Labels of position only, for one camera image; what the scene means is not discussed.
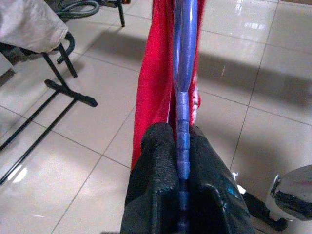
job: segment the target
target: purple handle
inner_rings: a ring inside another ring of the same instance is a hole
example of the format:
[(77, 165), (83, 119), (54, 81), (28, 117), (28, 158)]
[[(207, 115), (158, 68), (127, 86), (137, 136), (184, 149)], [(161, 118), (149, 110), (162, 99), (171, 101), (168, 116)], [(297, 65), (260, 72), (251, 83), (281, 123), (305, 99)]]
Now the purple handle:
[(175, 0), (174, 83), (176, 96), (177, 169), (180, 179), (178, 230), (188, 232), (187, 180), (190, 174), (189, 95), (197, 37), (197, 0)]

